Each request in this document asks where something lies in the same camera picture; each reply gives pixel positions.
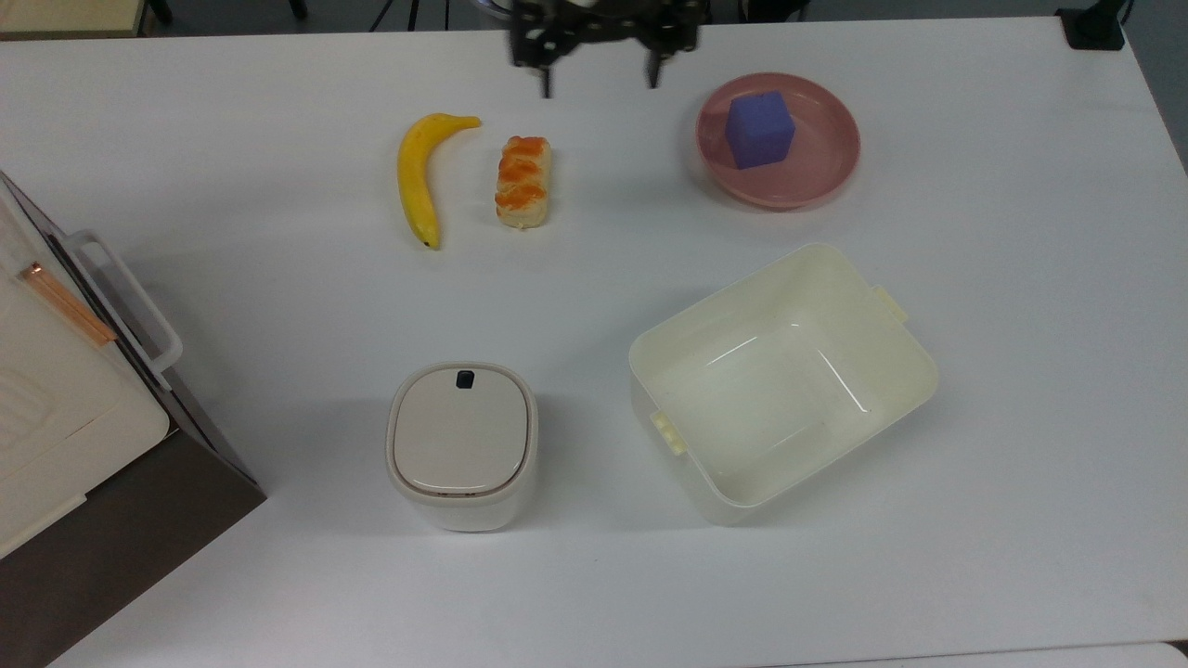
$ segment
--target storage box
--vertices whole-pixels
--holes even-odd
[[[836,248],[805,246],[640,335],[636,411],[702,515],[735,523],[933,395],[903,320]]]

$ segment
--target blue cube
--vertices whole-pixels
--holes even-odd
[[[745,95],[731,101],[726,116],[726,141],[734,165],[751,169],[778,163],[788,157],[796,125],[778,92]]]

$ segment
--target bread roll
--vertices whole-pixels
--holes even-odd
[[[552,149],[543,137],[512,137],[499,160],[495,214],[518,229],[539,227],[549,210]]]

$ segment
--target container handle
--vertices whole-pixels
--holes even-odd
[[[672,454],[681,456],[689,449],[689,446],[684,442],[684,439],[676,433],[676,427],[674,427],[672,421],[664,415],[664,411],[657,410],[652,414],[652,424],[656,426],[656,429],[661,433],[661,436],[664,439],[664,442],[668,443]]]
[[[881,285],[876,285],[873,290],[874,290],[874,296],[878,297],[887,307],[887,309],[891,311],[891,315],[893,315],[896,320],[898,320],[901,323],[908,322],[908,313],[904,311],[902,308],[899,308],[899,304],[897,304],[895,300],[891,298],[891,295],[887,294],[886,289],[884,289]]]

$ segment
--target lidded container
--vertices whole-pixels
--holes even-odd
[[[499,529],[532,496],[537,421],[536,398],[511,370],[482,363],[422,368],[392,402],[388,475],[443,529]]]
[[[733,524],[923,404],[936,364],[836,248],[805,246],[645,332],[636,412]]]

